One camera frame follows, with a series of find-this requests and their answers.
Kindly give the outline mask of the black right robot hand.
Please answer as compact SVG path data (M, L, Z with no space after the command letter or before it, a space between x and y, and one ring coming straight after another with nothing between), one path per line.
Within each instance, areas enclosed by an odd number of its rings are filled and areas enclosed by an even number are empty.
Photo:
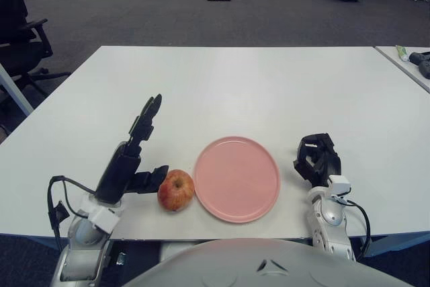
M311 134L300 141L294 169L312 187L328 187L330 175L341 175L341 160L328 133Z

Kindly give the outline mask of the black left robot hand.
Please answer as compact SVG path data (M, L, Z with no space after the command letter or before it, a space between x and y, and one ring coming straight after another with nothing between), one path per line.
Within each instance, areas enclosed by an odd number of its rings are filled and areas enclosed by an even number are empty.
M148 194L159 190L169 171L162 165L153 171L139 172L140 143L147 141L154 129L153 118L161 107L162 95L150 97L129 131L130 138L121 142L108 163L97 188L95 198L106 204L118 203L124 194Z

